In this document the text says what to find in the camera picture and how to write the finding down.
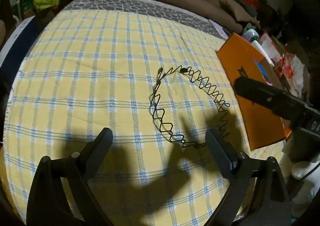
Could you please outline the dark blue long box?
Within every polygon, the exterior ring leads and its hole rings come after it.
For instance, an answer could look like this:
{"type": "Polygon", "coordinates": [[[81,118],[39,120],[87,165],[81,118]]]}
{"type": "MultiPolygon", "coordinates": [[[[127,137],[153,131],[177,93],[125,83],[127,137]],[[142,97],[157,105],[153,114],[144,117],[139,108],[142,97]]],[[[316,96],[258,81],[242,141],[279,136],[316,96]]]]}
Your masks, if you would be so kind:
{"type": "Polygon", "coordinates": [[[40,19],[32,16],[23,20],[1,49],[1,75],[12,84],[25,56],[42,32],[40,19]]]}

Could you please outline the green bag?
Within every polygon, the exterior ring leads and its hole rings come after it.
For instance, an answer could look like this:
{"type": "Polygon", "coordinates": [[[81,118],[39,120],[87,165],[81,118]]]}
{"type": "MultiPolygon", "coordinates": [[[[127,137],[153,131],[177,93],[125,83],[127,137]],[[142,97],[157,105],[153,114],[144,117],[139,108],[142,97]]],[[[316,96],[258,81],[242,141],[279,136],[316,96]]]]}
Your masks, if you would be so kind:
{"type": "Polygon", "coordinates": [[[60,0],[33,0],[33,5],[37,12],[58,6],[59,4],[60,0]]]}

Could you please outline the purple game controller card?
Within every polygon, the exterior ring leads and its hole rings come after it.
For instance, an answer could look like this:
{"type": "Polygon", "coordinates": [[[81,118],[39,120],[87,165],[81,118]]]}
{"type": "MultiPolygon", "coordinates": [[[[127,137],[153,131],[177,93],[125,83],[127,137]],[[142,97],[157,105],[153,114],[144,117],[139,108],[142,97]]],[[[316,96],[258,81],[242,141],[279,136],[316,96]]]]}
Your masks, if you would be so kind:
{"type": "Polygon", "coordinates": [[[219,24],[215,23],[214,21],[209,19],[209,22],[213,25],[213,27],[217,30],[219,35],[226,41],[229,36],[226,34],[226,32],[223,30],[223,27],[221,27],[219,24]]]}

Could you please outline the orange cardboard box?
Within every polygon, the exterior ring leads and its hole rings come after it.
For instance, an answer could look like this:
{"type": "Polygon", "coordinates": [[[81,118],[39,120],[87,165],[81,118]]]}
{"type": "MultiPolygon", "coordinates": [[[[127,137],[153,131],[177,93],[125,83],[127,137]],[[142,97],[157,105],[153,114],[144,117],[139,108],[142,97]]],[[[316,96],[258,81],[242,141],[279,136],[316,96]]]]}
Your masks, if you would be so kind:
{"type": "Polygon", "coordinates": [[[281,89],[264,55],[244,38],[232,34],[217,56],[234,89],[252,150],[278,143],[291,134],[290,122],[268,109],[263,89],[281,89]]]}

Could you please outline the white tissue box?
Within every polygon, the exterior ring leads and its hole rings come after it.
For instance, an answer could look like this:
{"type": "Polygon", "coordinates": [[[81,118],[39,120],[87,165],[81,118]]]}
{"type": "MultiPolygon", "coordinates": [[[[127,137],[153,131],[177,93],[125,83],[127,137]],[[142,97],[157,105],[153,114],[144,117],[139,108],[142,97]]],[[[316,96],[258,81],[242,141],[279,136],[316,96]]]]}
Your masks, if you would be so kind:
{"type": "Polygon", "coordinates": [[[251,45],[253,45],[253,47],[255,47],[263,55],[263,57],[267,60],[270,66],[274,67],[274,63],[272,62],[272,59],[268,56],[268,54],[263,49],[263,47],[259,44],[258,41],[256,40],[253,41],[251,45]]]}

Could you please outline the yellow checkered tablecloth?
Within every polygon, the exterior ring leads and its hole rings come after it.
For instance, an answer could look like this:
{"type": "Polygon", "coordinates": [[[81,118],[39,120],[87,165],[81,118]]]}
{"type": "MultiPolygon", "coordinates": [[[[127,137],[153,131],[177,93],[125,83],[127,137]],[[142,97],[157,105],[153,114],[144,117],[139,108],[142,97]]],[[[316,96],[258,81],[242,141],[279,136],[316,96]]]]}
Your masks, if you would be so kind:
{"type": "Polygon", "coordinates": [[[191,67],[229,103],[226,140],[251,157],[236,97],[216,55],[224,41],[164,18],[65,10],[44,29],[14,81],[5,119],[5,189],[22,219],[42,156],[65,158],[108,127],[113,144],[89,186],[115,225],[202,225],[225,191],[207,148],[161,134],[149,98],[159,69],[191,67]]]}

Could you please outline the brown cushion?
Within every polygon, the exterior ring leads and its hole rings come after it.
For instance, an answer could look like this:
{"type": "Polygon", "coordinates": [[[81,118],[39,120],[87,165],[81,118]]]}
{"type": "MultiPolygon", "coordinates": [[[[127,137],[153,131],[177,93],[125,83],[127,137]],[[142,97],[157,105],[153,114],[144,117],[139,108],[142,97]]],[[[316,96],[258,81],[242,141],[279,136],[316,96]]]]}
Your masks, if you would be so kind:
{"type": "Polygon", "coordinates": [[[249,22],[260,28],[259,22],[252,17],[239,3],[234,0],[219,0],[221,8],[231,12],[237,22],[249,22]]]}

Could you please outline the red box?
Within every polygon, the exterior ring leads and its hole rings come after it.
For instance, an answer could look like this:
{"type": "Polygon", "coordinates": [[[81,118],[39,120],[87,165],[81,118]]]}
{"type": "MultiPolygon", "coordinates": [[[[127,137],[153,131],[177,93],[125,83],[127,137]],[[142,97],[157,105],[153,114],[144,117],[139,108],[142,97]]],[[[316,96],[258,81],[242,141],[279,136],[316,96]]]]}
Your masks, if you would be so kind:
{"type": "Polygon", "coordinates": [[[253,8],[254,10],[258,10],[260,8],[260,4],[258,0],[242,0],[245,4],[253,8]]]}

